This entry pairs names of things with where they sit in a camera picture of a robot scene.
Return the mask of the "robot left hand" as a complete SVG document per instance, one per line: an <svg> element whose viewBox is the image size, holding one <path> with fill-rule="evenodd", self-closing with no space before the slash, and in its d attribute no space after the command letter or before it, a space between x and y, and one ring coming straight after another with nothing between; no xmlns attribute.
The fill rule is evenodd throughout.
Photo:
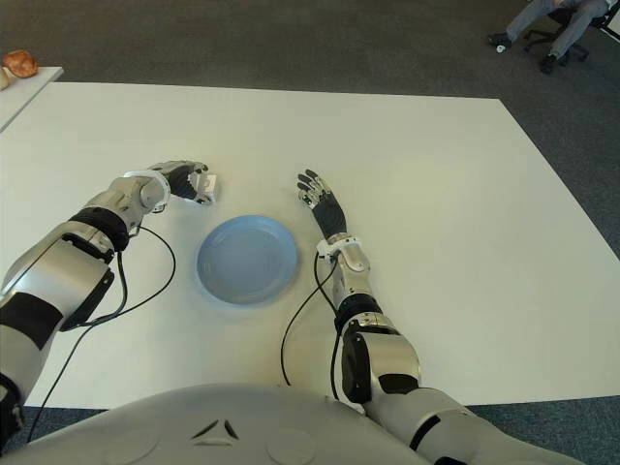
<svg viewBox="0 0 620 465"><path fill-rule="evenodd" d="M170 185L170 192L181 199L198 204L215 203L217 176L207 165L192 161L168 161L161 174Z"/></svg>

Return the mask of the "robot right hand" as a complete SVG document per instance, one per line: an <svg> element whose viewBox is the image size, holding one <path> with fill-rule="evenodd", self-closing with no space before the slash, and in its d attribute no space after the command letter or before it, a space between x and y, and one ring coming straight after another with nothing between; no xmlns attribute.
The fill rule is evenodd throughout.
<svg viewBox="0 0 620 465"><path fill-rule="evenodd" d="M300 173L297 189L298 198L312 211L324 239L330 240L347 232L346 217L340 203L317 173L312 170Z"/></svg>

